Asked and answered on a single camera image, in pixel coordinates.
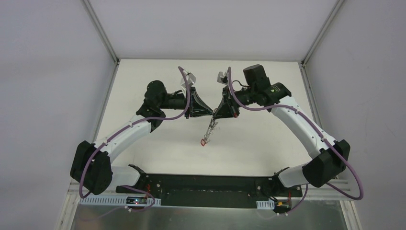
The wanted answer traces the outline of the metal key ring disc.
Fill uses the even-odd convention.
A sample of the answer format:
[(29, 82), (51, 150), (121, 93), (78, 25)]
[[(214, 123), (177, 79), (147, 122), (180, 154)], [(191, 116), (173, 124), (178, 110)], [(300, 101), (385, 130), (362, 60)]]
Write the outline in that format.
[(204, 144), (207, 144), (210, 142), (210, 136), (213, 134), (213, 131), (214, 131), (215, 127), (217, 126), (217, 124), (218, 124), (218, 121), (214, 117), (212, 117), (210, 120), (209, 126), (207, 128), (207, 131), (203, 136)]

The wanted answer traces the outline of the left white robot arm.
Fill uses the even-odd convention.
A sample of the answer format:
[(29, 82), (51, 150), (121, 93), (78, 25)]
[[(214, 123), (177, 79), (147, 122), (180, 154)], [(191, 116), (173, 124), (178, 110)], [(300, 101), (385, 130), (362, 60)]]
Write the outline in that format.
[(182, 110), (186, 118), (213, 115), (213, 110), (190, 91), (167, 93), (163, 82), (154, 80), (147, 86), (143, 104), (127, 124), (94, 143), (79, 143), (70, 176), (79, 182), (79, 190), (99, 195), (111, 187), (127, 185), (135, 194), (145, 190), (142, 171), (135, 166), (112, 166), (113, 161), (135, 141), (157, 129), (167, 117), (165, 109)]

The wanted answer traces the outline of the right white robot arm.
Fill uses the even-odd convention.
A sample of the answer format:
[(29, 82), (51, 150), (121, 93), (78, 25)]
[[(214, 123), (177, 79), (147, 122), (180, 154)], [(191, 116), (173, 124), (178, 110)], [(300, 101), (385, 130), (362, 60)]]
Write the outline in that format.
[(224, 85), (222, 100), (214, 119), (237, 118), (240, 107), (257, 104), (279, 118), (305, 147), (311, 161), (283, 169), (272, 179), (272, 191), (284, 196), (294, 185), (311, 184), (321, 187), (346, 169), (350, 145), (337, 141), (302, 112), (291, 92), (282, 84), (271, 84), (264, 67), (256, 64), (243, 70), (247, 85), (241, 90), (232, 88), (230, 72), (219, 72), (217, 82)]

